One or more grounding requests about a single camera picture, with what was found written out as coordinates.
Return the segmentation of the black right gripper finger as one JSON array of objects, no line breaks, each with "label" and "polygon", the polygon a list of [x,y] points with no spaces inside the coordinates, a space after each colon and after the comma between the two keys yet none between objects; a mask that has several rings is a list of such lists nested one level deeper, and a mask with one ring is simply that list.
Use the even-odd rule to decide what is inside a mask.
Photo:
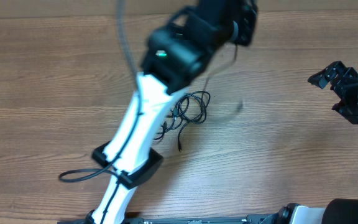
[{"label": "black right gripper finger", "polygon": [[320,89],[326,87],[328,83],[333,81],[344,70],[344,64],[341,61],[330,63],[320,72],[309,77],[308,82]]},{"label": "black right gripper finger", "polygon": [[358,124],[358,108],[346,105],[343,101],[334,104],[333,111],[339,113],[343,118],[351,124]]}]

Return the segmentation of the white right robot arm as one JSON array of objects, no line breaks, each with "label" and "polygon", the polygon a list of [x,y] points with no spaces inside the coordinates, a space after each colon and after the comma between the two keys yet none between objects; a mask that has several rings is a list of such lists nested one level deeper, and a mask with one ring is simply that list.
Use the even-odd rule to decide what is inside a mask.
[{"label": "white right robot arm", "polygon": [[358,223],[358,62],[309,72],[293,124],[281,124],[268,154],[278,157],[277,209],[198,223]]}]

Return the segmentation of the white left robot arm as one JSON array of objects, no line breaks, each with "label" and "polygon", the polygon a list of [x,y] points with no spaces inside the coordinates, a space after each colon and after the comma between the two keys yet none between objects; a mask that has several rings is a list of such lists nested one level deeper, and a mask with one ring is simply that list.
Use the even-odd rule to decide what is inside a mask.
[{"label": "white left robot arm", "polygon": [[85,223],[122,223],[139,185],[148,181],[162,163],[152,142],[172,106],[185,96],[199,75],[213,76],[223,66],[209,69],[215,53],[226,43],[252,42],[259,12],[255,1],[199,1],[174,13],[154,30],[147,52],[136,65],[124,29],[124,1],[116,4],[118,39],[133,74],[135,92],[113,139],[92,154],[97,169],[78,170],[78,181],[107,173],[111,179],[98,208]]}]

